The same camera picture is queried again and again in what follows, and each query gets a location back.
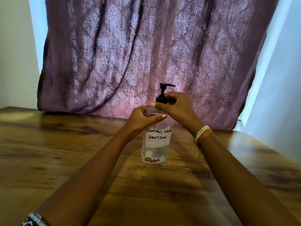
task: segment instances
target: handwritten label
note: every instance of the handwritten label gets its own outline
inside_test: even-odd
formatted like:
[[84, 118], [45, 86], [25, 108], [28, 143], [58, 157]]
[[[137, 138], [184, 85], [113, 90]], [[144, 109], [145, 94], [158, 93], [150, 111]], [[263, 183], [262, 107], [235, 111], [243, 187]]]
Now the handwritten label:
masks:
[[170, 142], [171, 132], [172, 132], [171, 126], [165, 129], [155, 129], [155, 128], [146, 129], [145, 146], [154, 148], [154, 147], [163, 147], [168, 145]]

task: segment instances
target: forearm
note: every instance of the forearm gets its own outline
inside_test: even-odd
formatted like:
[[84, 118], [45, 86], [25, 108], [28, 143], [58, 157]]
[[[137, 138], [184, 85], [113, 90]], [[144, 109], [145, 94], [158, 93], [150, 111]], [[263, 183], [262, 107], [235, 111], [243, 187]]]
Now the forearm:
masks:
[[[203, 124], [192, 127], [195, 137]], [[199, 145], [227, 200], [244, 225], [299, 225], [280, 201], [210, 134]]]
[[55, 191], [38, 209], [51, 226], [81, 226], [96, 210], [97, 196], [130, 141], [121, 129], [88, 163]]

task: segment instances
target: wooden table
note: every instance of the wooden table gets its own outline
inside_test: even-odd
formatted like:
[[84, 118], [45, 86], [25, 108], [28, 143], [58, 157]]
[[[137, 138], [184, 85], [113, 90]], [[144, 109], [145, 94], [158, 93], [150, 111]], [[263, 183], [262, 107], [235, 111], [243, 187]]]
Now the wooden table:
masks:
[[[1, 109], [1, 225], [21, 224], [124, 123]], [[216, 136], [301, 221], [299, 166], [245, 132]], [[141, 143], [124, 149], [89, 225], [241, 225], [186, 130], [174, 128], [163, 165], [143, 164]]]

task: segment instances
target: curtain fold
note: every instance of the curtain fold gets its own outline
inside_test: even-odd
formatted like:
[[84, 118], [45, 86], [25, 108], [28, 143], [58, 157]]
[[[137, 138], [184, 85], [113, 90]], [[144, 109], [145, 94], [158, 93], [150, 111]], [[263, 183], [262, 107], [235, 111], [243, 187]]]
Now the curtain fold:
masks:
[[168, 82], [232, 129], [277, 2], [46, 0], [38, 109], [128, 118]]

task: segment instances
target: black pump dispenser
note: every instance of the black pump dispenser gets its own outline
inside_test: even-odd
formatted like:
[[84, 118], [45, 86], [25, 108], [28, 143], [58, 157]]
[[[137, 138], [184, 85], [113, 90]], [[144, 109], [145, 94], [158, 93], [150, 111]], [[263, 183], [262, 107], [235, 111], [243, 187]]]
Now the black pump dispenser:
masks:
[[169, 84], [169, 83], [160, 83], [160, 89], [161, 89], [161, 95], [159, 95], [157, 98], [156, 98], [156, 102], [160, 102], [160, 103], [164, 103], [164, 104], [167, 104], [167, 100], [164, 96], [164, 91], [166, 90], [166, 87], [167, 86], [172, 86], [172, 87], [175, 87], [175, 85], [173, 84]]

